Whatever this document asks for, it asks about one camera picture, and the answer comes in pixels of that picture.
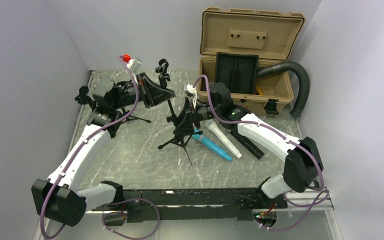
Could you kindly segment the cyan microphone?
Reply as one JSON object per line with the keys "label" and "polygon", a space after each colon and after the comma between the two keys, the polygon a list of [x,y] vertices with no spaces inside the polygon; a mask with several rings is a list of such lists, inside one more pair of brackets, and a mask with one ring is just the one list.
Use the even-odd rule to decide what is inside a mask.
{"label": "cyan microphone", "polygon": [[233,158],[225,151],[223,150],[220,146],[215,144],[212,140],[207,138],[203,134],[198,134],[197,132],[191,136],[194,140],[197,142],[202,143],[204,146],[206,146],[209,150],[217,154],[219,157],[231,162]]}

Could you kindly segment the black round base mic stand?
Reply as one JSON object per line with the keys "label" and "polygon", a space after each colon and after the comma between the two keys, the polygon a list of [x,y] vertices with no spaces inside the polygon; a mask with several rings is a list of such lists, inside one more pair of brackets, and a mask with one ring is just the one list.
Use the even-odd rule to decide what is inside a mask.
{"label": "black round base mic stand", "polygon": [[89,96],[89,88],[86,85],[79,88],[79,94],[74,100],[80,105],[89,105],[92,110],[96,107],[96,102]]}

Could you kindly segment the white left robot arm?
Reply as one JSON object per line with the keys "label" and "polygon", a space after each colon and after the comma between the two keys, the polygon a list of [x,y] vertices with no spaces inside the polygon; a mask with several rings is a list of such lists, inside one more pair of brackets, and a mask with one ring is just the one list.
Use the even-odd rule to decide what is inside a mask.
{"label": "white left robot arm", "polygon": [[59,167],[46,179],[37,179],[31,187],[41,227],[46,220],[73,227],[92,209],[106,205],[117,210],[123,205],[125,196],[121,184],[104,180],[84,190],[80,184],[101,148],[116,136],[120,125],[132,117],[126,107],[135,109],[143,103],[151,108],[175,97],[175,92],[167,87],[170,79],[168,73],[160,73],[158,82],[154,82],[142,72],[127,81],[115,82],[108,78],[94,88],[84,85],[79,89],[75,101],[92,110],[86,126]]}

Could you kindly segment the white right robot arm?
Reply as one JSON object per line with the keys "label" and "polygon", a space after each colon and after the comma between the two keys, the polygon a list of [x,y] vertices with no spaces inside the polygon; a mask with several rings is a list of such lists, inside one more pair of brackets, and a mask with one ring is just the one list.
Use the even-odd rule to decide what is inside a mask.
{"label": "white right robot arm", "polygon": [[210,84],[206,103],[199,103],[194,84],[186,84],[185,106],[177,117],[174,133],[186,136],[199,129],[202,121],[218,120],[232,133],[255,141],[283,161],[283,172],[264,180],[255,194],[256,203],[269,207],[275,198],[307,189],[322,191],[325,188],[323,164],[316,142],[305,137],[300,139],[261,120],[248,109],[235,104],[229,89],[220,82]]}

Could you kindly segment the white microphone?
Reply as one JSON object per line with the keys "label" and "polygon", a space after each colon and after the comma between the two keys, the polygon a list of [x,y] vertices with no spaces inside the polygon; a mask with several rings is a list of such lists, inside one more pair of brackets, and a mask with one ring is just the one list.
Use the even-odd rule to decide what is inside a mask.
{"label": "white microphone", "polygon": [[205,122],[207,129],[212,132],[226,147],[227,149],[237,158],[240,159],[243,155],[240,150],[229,140],[229,138],[222,132],[215,121],[207,120]]}

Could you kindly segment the black microphone silver grille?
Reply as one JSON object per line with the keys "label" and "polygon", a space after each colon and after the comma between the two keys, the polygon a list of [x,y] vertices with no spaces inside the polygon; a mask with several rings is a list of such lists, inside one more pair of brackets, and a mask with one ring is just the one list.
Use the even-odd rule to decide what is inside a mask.
{"label": "black microphone silver grille", "polygon": [[236,130],[227,129],[226,132],[232,135],[237,141],[239,141],[239,143],[241,143],[258,160],[260,160],[265,155],[265,153],[251,140],[243,135],[240,135]]}

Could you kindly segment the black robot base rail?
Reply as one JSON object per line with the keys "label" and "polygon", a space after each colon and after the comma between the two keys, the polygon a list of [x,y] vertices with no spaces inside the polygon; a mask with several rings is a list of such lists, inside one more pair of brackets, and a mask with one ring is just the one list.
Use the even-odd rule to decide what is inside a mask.
{"label": "black robot base rail", "polygon": [[252,212],[274,212],[286,209],[282,195],[273,199],[263,196],[254,187],[240,188],[184,188],[184,189],[125,189],[127,204],[101,204],[94,212],[123,210],[128,223],[156,220],[253,220]]}

